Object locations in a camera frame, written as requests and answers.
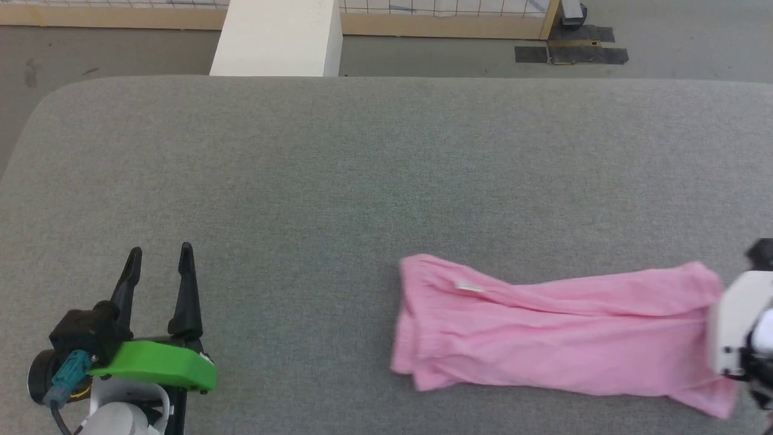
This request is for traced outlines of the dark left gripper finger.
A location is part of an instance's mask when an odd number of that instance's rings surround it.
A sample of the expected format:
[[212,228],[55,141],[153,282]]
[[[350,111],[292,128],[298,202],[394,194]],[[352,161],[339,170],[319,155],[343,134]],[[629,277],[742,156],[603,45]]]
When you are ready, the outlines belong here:
[[181,280],[176,309],[168,322],[167,332],[177,339],[198,340],[204,335],[204,326],[200,310],[195,256],[190,242],[182,243],[178,273]]
[[143,250],[135,246],[130,250],[124,269],[118,279],[112,297],[111,303],[118,308],[116,322],[126,330],[130,330],[130,320],[132,319],[133,292],[139,283],[141,276],[141,265],[143,264]]

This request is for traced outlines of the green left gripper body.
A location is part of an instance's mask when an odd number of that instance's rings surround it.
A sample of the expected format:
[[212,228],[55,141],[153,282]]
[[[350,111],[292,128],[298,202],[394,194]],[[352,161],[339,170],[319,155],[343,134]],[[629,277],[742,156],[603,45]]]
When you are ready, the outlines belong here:
[[199,338],[158,337],[125,341],[111,359],[97,358],[83,349],[74,350],[80,368],[67,373],[80,375],[66,402],[88,398],[91,378],[118,377],[186,392],[209,393],[216,388],[217,369]]

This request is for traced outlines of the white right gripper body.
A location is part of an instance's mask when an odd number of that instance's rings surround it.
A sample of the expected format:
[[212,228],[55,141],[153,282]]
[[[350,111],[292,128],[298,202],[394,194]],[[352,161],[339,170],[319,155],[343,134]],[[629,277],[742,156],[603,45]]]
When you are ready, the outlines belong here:
[[710,308],[707,323],[708,366],[718,375],[742,376],[742,349],[771,303],[772,272],[738,275]]

